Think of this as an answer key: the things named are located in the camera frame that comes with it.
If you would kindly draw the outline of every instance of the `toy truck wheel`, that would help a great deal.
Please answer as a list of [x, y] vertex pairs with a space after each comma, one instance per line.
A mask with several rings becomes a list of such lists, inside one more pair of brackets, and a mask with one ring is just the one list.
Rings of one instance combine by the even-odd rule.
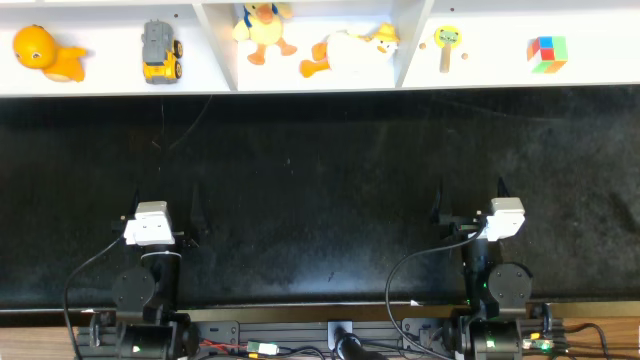
[[180, 79], [182, 77], [182, 65], [176, 61], [176, 79]]
[[182, 43], [178, 40], [173, 41], [174, 55], [180, 59], [182, 57]]

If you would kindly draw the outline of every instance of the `wooden handle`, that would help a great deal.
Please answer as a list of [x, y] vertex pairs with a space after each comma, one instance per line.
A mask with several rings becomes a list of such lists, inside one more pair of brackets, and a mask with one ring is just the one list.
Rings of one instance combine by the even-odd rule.
[[451, 44], [445, 44], [442, 48], [442, 57], [440, 58], [440, 72], [446, 74], [451, 66]]

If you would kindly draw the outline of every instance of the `toy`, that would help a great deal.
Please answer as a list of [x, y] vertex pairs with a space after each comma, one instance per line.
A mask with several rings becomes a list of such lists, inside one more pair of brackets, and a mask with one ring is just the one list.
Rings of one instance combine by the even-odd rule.
[[246, 3], [244, 18], [233, 29], [236, 41], [253, 40], [258, 49], [247, 59], [252, 64], [263, 65], [264, 54], [269, 45], [278, 45], [282, 56], [295, 54], [297, 47], [287, 44], [282, 38], [283, 25], [280, 16], [290, 19], [293, 16], [288, 4], [278, 3]]
[[554, 74], [569, 60], [564, 36], [541, 36], [527, 48], [527, 60], [534, 74]]
[[440, 72], [448, 73], [451, 67], [451, 49], [455, 49], [460, 45], [460, 31], [453, 26], [441, 26], [436, 30], [434, 34], [436, 44], [442, 48], [442, 55], [440, 57]]
[[395, 28], [388, 23], [382, 24], [370, 37], [336, 32], [329, 35], [327, 42], [313, 46], [315, 61], [302, 61], [300, 73], [309, 78], [328, 69], [348, 72], [370, 70], [386, 63], [398, 49], [399, 42]]
[[13, 39], [13, 51], [22, 65], [42, 69], [42, 73], [53, 81], [84, 80], [78, 58], [86, 56], [87, 50], [60, 46], [42, 26], [27, 26], [18, 31]]
[[142, 72], [149, 84], [173, 84], [182, 77], [182, 43], [174, 38], [173, 29], [162, 21], [144, 24], [142, 34]]

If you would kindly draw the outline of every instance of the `stuffed animal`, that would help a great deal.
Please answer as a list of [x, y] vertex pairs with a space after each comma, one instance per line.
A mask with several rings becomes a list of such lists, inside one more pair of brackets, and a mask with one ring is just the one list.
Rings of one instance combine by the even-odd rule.
[[18, 31], [13, 39], [13, 51], [22, 65], [42, 69], [53, 81], [84, 80], [84, 70], [78, 59], [86, 56], [87, 50], [58, 45], [42, 26], [32, 25]]
[[384, 23], [372, 36], [353, 36], [336, 32], [326, 42], [313, 46], [313, 60], [300, 63], [300, 73], [305, 78], [318, 71], [359, 72], [372, 70], [386, 63], [398, 48], [400, 39], [393, 25]]
[[290, 19], [293, 16], [291, 7], [283, 3], [246, 3], [244, 18], [233, 29], [236, 41], [253, 40], [258, 49], [247, 58], [255, 65], [263, 65], [264, 54], [269, 45], [278, 45], [283, 56], [295, 54], [298, 50], [287, 44], [282, 38], [283, 25], [280, 16]]

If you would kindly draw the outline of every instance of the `orange beak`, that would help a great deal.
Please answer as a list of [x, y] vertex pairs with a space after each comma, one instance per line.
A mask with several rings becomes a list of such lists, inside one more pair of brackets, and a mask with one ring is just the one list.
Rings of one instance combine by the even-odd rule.
[[265, 24], [270, 24], [273, 21], [273, 11], [271, 10], [271, 4], [264, 4], [256, 10], [256, 16]]

